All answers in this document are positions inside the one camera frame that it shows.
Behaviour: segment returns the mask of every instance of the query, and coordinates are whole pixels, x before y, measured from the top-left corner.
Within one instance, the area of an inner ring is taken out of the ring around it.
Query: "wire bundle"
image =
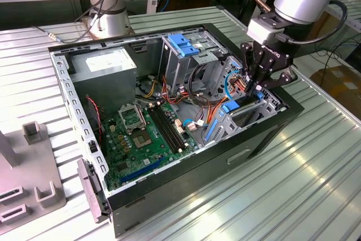
[[[180,98],[179,97],[170,98],[168,96],[168,89],[167,89],[167,85],[166,85],[166,81],[165,81],[165,76],[163,76],[162,97],[170,104],[178,104],[181,101],[183,101],[184,99],[186,99],[187,97],[189,97],[188,92],[181,93],[181,96],[182,97],[180,97]]]
[[[153,80],[152,88],[151,88],[150,92],[144,96],[144,98],[148,99],[153,95],[156,84],[157,84],[157,81]]]
[[[99,114],[99,110],[98,110],[98,106],[96,105],[96,103],[89,97],[87,96],[86,99],[88,99],[94,106],[95,111],[96,111],[96,115],[98,116],[98,126],[99,126],[99,143],[102,142],[102,123],[100,122],[100,114]]]

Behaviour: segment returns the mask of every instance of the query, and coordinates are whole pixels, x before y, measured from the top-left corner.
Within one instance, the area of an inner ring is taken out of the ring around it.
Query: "red wire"
[[[96,105],[96,103],[90,98],[90,97],[86,97],[86,99],[88,99],[94,106],[96,114],[98,115],[98,125],[99,125],[99,143],[102,142],[102,129],[101,129],[101,122],[100,122],[100,114],[99,114],[99,110],[98,110],[98,106]]]

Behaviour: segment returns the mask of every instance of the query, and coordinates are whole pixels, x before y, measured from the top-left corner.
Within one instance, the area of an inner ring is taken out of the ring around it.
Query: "green motherboard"
[[[177,131],[174,123],[177,117],[171,106],[165,103],[159,107],[160,109],[174,128],[173,133],[178,133],[182,139],[185,145],[182,152],[174,151],[174,147],[167,144],[164,133],[167,134],[169,129],[164,130],[164,127],[156,126],[156,122],[159,120],[154,120],[154,113],[149,108],[140,109],[145,121],[145,127],[141,129],[136,128],[130,131],[129,127],[127,130],[124,125],[125,123],[127,126],[132,126],[140,121],[138,114],[132,109],[123,112],[122,117],[118,114],[103,121],[107,141],[105,157],[109,166],[105,181],[109,191],[174,160],[181,159],[197,149],[196,142],[186,131],[182,135]]]

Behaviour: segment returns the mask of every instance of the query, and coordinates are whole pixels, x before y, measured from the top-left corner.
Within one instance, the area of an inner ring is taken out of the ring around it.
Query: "metal workbench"
[[[133,16],[136,32],[214,23],[233,42],[249,38],[215,7]],[[45,27],[67,40],[81,24]],[[0,32],[0,129],[45,123],[67,204],[0,240],[113,240],[95,224],[77,175],[81,151],[47,53],[35,29]],[[121,240],[356,240],[361,234],[361,131],[333,99],[300,76],[285,87],[305,108],[266,151],[121,236]]]

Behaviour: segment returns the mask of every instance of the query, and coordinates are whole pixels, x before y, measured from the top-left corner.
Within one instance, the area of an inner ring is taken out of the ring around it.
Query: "motherboard chip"
[[[117,169],[118,169],[119,171],[125,170],[125,169],[127,169],[127,168],[128,168],[128,165],[127,165],[125,162],[122,163],[122,164],[117,165]]]
[[[142,148],[152,143],[151,137],[146,130],[138,130],[131,135],[137,148]]]

